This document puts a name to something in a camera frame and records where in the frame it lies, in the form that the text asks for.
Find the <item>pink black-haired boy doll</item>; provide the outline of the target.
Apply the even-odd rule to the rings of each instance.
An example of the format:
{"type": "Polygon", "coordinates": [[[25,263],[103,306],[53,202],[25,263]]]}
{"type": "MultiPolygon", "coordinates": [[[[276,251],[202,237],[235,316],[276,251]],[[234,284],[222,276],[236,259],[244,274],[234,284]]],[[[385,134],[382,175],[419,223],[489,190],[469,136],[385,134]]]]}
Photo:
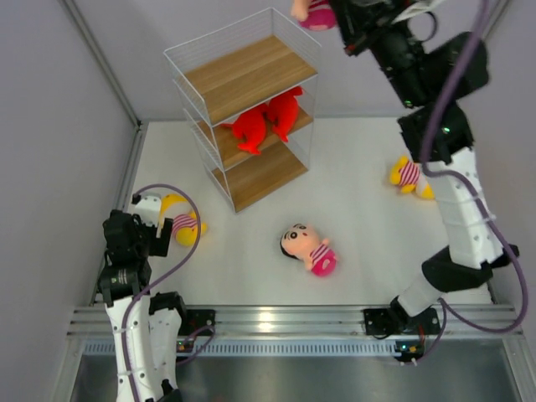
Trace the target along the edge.
{"type": "Polygon", "coordinates": [[[283,255],[302,261],[315,276],[330,276],[338,265],[338,256],[329,240],[322,239],[310,224],[292,225],[281,236],[280,248],[283,255]]]}

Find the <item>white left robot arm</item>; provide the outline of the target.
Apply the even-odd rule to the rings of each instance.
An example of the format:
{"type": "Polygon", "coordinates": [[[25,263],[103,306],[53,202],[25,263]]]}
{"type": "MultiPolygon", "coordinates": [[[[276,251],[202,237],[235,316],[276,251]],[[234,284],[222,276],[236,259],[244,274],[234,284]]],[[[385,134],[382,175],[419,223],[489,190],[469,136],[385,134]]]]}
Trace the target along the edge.
{"type": "Polygon", "coordinates": [[[105,267],[98,280],[116,354],[117,400],[180,401],[176,341],[189,324],[177,292],[151,295],[149,257],[167,255],[172,221],[144,224],[112,210],[103,224],[105,267]]]}

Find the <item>pink bald baby doll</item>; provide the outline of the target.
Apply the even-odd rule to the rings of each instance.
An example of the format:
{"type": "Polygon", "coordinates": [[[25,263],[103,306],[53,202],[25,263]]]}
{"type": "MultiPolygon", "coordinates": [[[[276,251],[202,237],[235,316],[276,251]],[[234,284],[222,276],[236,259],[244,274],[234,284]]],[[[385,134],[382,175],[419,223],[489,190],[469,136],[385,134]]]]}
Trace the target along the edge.
{"type": "Polygon", "coordinates": [[[291,16],[311,31],[325,31],[337,26],[335,13],[327,0],[294,0],[291,16]]]}

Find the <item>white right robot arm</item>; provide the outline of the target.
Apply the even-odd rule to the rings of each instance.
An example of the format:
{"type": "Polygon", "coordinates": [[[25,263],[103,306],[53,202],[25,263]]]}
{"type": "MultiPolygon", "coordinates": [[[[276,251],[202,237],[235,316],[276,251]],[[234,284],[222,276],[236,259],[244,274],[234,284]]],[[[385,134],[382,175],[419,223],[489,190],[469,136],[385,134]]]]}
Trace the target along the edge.
{"type": "Polygon", "coordinates": [[[478,288],[495,269],[518,264],[518,248],[505,240],[487,207],[472,131],[458,105],[489,81],[482,39],[489,4],[482,2],[470,31],[427,52],[409,21],[434,7],[432,1],[331,2],[345,52],[369,51],[409,110],[398,121],[401,135],[435,195],[448,239],[384,310],[383,335],[411,332],[445,294],[478,288]]]}

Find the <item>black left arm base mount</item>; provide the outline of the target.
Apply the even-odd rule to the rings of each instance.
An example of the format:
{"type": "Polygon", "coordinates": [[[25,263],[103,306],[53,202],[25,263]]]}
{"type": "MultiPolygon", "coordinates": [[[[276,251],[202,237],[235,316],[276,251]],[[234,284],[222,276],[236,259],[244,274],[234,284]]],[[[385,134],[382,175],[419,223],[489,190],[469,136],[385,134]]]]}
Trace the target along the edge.
{"type": "Polygon", "coordinates": [[[206,325],[215,323],[216,311],[213,309],[189,309],[182,320],[178,334],[186,337],[206,325]]]}

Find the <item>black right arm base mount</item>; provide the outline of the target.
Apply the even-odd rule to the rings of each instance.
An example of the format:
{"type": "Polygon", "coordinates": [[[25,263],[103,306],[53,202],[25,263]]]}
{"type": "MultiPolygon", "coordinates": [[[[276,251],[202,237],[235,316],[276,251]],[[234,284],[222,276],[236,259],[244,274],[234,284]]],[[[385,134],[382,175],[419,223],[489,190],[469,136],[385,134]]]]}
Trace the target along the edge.
{"type": "Polygon", "coordinates": [[[365,333],[375,338],[394,335],[438,335],[441,329],[436,309],[430,307],[415,317],[393,312],[390,308],[363,310],[365,333]]]}

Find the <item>red shark plush toy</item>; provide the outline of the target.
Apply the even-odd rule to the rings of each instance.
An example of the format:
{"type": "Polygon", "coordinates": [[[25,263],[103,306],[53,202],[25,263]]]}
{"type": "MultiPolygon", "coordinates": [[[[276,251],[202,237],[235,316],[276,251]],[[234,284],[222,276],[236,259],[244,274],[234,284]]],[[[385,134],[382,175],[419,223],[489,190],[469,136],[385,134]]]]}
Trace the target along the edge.
{"type": "Polygon", "coordinates": [[[265,140],[266,123],[265,113],[268,105],[261,103],[258,106],[240,114],[233,123],[222,123],[224,128],[230,128],[236,139],[242,142],[237,147],[252,155],[260,155],[259,145],[265,140]]]}

